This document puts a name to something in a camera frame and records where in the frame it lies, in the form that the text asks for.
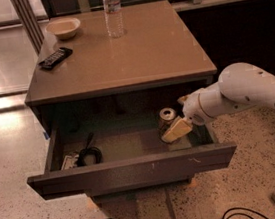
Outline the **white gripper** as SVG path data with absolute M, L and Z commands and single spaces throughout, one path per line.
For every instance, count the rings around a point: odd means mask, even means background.
M 178 98 L 182 105 L 184 118 L 177 116 L 169 128 L 161 136 L 166 143 L 174 142 L 191 132 L 193 124 L 200 126 L 213 122 L 222 114 L 237 113 L 245 109 L 245 105 L 226 98 L 217 83 Z

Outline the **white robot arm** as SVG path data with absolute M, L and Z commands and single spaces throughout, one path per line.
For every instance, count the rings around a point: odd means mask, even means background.
M 221 71 L 211 86 L 178 98 L 182 116 L 177 116 L 161 139 L 174 142 L 194 126 L 213 122 L 222 114 L 237 113 L 254 105 L 275 110 L 275 76 L 253 64 L 234 63 Z

